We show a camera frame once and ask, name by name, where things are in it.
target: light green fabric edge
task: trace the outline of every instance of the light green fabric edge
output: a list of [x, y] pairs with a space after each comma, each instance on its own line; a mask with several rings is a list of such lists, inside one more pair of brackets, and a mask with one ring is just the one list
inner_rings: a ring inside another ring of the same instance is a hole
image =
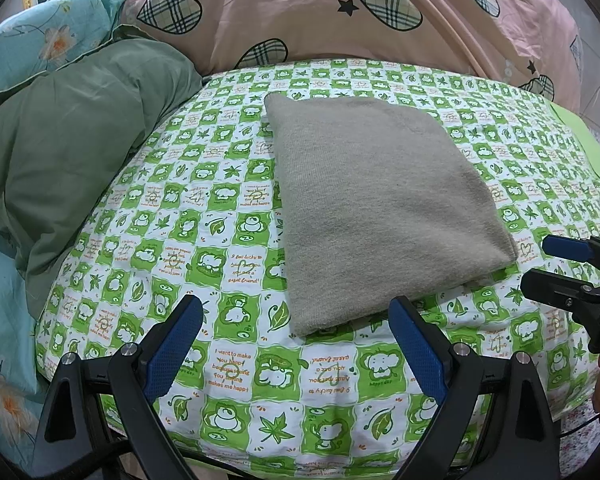
[[550, 103], [550, 106], [556, 116], [568, 127], [571, 128], [576, 138], [580, 142], [589, 163], [600, 178], [600, 144], [590, 132], [584, 121], [573, 112], [565, 110], [561, 106]]

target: green pillow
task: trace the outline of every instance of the green pillow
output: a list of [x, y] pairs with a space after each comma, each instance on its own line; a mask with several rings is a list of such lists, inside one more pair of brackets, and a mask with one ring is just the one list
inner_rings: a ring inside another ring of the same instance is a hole
[[192, 62], [132, 27], [0, 94], [0, 231], [37, 319], [100, 195], [154, 128], [202, 87]]

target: gray fabric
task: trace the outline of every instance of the gray fabric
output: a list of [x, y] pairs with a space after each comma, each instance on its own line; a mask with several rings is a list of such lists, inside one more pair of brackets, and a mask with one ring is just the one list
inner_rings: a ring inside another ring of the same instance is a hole
[[189, 59], [135, 34], [121, 28], [103, 48], [0, 94], [0, 231], [17, 246], [35, 319], [129, 151], [202, 87]]
[[265, 98], [293, 331], [385, 310], [516, 259], [491, 193], [429, 114], [373, 98]]

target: bed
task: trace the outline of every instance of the bed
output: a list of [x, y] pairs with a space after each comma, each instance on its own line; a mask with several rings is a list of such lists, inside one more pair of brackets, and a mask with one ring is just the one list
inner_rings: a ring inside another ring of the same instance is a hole
[[[439, 120], [491, 189], [519, 257], [423, 298], [426, 319], [481, 354], [529, 352], [555, 418], [590, 395], [598, 368], [582, 327], [519, 290], [531, 267], [600, 283], [592, 267], [539, 248], [549, 233], [600, 235], [600, 179], [572, 131], [529, 92], [362, 59], [221, 73], [156, 130], [62, 265], [36, 331], [47, 378], [65, 352], [110, 354], [195, 294], [203, 328], [155, 405], [177, 443], [254, 474], [382, 476], [399, 468], [435, 404], [419, 391], [384, 316], [307, 338], [288, 328], [284, 209], [262, 105], [268, 92], [372, 96]], [[255, 223], [262, 229], [251, 229]], [[122, 431], [115, 405], [105, 406]], [[483, 414], [477, 410], [459, 460]], [[336, 432], [338, 424], [346, 430]]]

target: orange flower print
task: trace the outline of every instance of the orange flower print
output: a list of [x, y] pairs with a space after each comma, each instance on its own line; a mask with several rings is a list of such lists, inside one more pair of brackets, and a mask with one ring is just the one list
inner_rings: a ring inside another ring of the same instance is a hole
[[75, 46], [75, 34], [71, 34], [69, 25], [45, 30], [45, 44], [38, 57], [47, 61], [64, 61], [64, 54]]
[[0, 374], [0, 428], [10, 446], [15, 446], [20, 437], [35, 434], [38, 420], [24, 405], [24, 394], [9, 386]]

